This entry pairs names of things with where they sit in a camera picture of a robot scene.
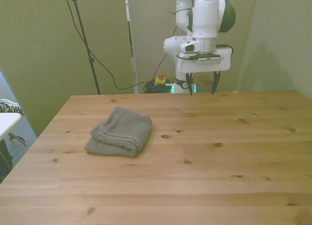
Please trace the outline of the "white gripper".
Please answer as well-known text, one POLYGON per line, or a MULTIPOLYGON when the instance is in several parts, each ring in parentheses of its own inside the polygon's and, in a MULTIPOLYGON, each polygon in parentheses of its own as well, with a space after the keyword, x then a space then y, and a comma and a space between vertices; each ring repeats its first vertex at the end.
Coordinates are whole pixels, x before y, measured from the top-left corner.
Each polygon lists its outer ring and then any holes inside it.
POLYGON ((231 67, 231 48, 217 48, 210 54, 180 53, 177 56, 177 70, 186 73, 186 83, 193 95, 193 75, 192 73, 214 72, 212 83, 212 95, 216 92, 220 81, 220 71, 228 71, 231 67))

